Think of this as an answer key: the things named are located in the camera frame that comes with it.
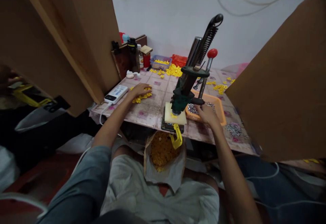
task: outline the black clip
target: black clip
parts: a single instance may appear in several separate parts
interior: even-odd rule
[[[69,103],[67,103],[66,100],[61,96],[57,96],[54,100],[44,106],[44,109],[50,113],[53,113],[60,108],[63,108],[65,110],[70,108]]]
[[[112,47],[113,47],[113,52],[115,55],[120,54],[121,53],[121,49],[119,48],[119,43],[112,41]]]

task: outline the hand press machine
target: hand press machine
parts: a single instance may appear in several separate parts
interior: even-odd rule
[[[213,38],[218,31],[218,26],[222,23],[222,21],[223,15],[216,15],[209,22],[204,36],[195,37],[189,52],[186,66],[181,68],[183,74],[181,77],[179,77],[177,86],[173,90],[171,101],[170,103],[166,102],[165,104],[161,129],[177,133],[178,138],[176,140],[174,139],[173,134],[170,134],[172,144],[175,149],[182,144],[181,134],[184,132],[184,125],[187,123],[184,109],[186,108],[187,104],[203,105],[205,103],[204,100],[201,99],[201,96],[199,98],[195,98],[195,95],[191,92],[191,89],[195,84],[197,77],[205,79],[210,75],[209,69],[211,59],[206,70],[202,70],[201,68],[196,67],[196,65],[200,66],[202,64]]]

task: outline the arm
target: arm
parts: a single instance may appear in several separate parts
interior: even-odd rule
[[[262,223],[246,180],[225,139],[221,123],[209,106],[196,106],[199,116],[213,132],[221,175],[235,223]]]
[[[115,137],[119,132],[120,126],[125,119],[129,108],[132,105],[132,101],[135,97],[144,95],[146,93],[152,92],[151,90],[145,90],[149,88],[150,85],[139,83],[134,89],[127,93],[126,98],[122,103],[113,111],[101,129],[95,136],[94,143],[92,147],[95,146],[107,146],[112,147]]]
[[[132,100],[142,94],[147,84],[138,84],[128,93],[95,136],[92,148],[74,174],[57,192],[48,213],[38,224],[91,223],[100,213],[110,176],[111,147]]]

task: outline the paper bag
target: paper bag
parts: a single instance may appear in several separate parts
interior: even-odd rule
[[[182,138],[182,145],[180,154],[168,164],[164,166],[162,172],[158,172],[150,158],[151,143],[155,134],[149,137],[146,141],[144,152],[144,176],[145,180],[152,183],[166,183],[175,193],[181,186],[184,168],[186,165],[186,144],[185,138]]]

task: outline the white plastic bag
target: white plastic bag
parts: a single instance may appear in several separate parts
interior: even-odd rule
[[[3,192],[19,177],[19,169],[14,155],[0,146],[0,192]]]
[[[88,134],[81,133],[78,136],[73,137],[57,151],[67,154],[78,154],[85,152],[90,146],[92,146],[94,137]]]
[[[151,142],[154,139],[154,136],[151,136],[147,139],[145,152],[144,152],[144,175],[145,180],[152,183],[166,183],[168,184],[172,191],[175,193],[178,188],[181,186],[183,172],[186,166],[186,143],[185,138],[182,138],[182,145],[180,154],[173,160],[171,160],[162,172],[158,172],[150,158],[151,152]]]
[[[64,109],[60,108],[57,111],[50,113],[44,109],[44,106],[46,105],[33,110],[24,119],[22,119],[15,127],[15,131],[21,133],[39,127],[66,112]]]

